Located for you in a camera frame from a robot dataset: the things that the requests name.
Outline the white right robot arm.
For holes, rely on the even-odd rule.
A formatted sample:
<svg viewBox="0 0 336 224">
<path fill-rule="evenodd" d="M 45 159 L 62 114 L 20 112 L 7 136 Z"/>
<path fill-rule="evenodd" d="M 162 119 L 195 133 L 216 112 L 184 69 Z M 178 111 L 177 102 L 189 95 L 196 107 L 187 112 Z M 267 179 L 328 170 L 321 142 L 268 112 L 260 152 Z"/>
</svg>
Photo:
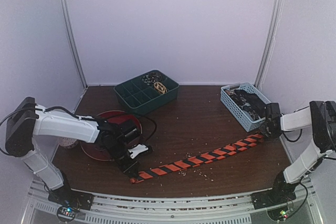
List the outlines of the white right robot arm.
<svg viewBox="0 0 336 224">
<path fill-rule="evenodd" d="M 280 204 L 294 195 L 302 180 L 314 172 L 324 158 L 335 152 L 335 102 L 311 101 L 309 105 L 295 112 L 283 114 L 278 103 L 265 106 L 265 121 L 261 131 L 265 139 L 283 136 L 299 131 L 305 147 L 287 168 L 276 176 L 272 188 L 266 191 L 266 200 L 271 204 Z"/>
</svg>

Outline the orange navy striped tie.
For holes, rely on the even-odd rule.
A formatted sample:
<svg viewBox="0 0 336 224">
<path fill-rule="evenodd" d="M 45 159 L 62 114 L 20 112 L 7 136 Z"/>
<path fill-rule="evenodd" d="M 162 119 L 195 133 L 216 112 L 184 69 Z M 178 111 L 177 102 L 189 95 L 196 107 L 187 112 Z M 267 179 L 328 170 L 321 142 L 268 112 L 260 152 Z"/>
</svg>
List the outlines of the orange navy striped tie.
<svg viewBox="0 0 336 224">
<path fill-rule="evenodd" d="M 211 164 L 213 162 L 229 158 L 257 146 L 263 142 L 264 138 L 265 136 L 259 133 L 251 134 L 242 140 L 217 148 L 213 151 L 140 171 L 136 178 L 130 178 L 130 183 L 141 183 L 148 179 L 164 176 L 174 172 L 181 172 L 183 170 Z"/>
</svg>

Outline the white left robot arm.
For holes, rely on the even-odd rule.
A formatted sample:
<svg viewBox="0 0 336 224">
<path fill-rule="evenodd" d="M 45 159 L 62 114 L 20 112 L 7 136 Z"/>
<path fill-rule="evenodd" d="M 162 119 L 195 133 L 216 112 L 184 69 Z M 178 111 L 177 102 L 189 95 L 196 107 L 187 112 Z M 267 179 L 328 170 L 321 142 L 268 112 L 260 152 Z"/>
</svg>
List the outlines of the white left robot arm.
<svg viewBox="0 0 336 224">
<path fill-rule="evenodd" d="M 136 157 L 149 150 L 139 143 L 141 132 L 131 120 L 116 124 L 104 118 L 75 115 L 61 106 L 38 105 L 32 97 L 26 97 L 2 122 L 7 124 L 2 153 L 20 158 L 45 183 L 49 193 L 64 205 L 75 201 L 75 192 L 66 175 L 42 154 L 33 141 L 35 136 L 72 138 L 97 144 L 130 178 L 136 178 L 139 173 Z"/>
</svg>

